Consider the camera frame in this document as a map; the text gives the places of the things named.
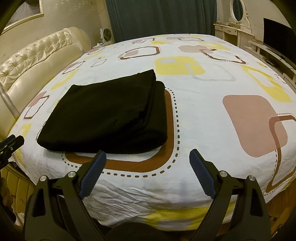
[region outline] bed frame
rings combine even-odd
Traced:
[[[12,105],[7,106],[0,98],[0,141],[8,136],[17,120],[10,109],[15,108],[21,113],[50,80],[90,49],[88,35],[81,29],[70,27],[28,45],[0,65],[0,82]],[[1,175],[7,180],[15,212],[23,213],[35,185],[10,164],[1,170]],[[267,206],[271,233],[274,233],[296,206],[296,180]],[[228,228],[229,223],[224,224],[218,234],[226,232]],[[178,233],[182,240],[192,235],[191,231]]]

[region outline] fan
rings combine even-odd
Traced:
[[[111,36],[112,35],[110,29],[101,28],[101,40],[104,46],[112,44]]]

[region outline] tufted headboard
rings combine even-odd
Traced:
[[[91,49],[88,35],[65,28],[29,44],[0,65],[0,82],[19,113],[66,66]],[[0,141],[16,119],[0,97]]]

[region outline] mirror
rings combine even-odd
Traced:
[[[242,20],[242,17],[244,15],[244,9],[243,9],[241,0],[233,0],[232,13],[233,13],[232,17],[234,18],[234,20],[236,20],[237,22]]]
[[[3,33],[21,23],[42,16],[44,16],[42,0],[25,0],[5,26]]]

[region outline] framed picture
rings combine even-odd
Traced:
[[[20,5],[16,12],[13,14],[2,33],[12,29],[13,27],[21,23],[42,16],[44,16],[42,0],[25,0],[25,2]]]

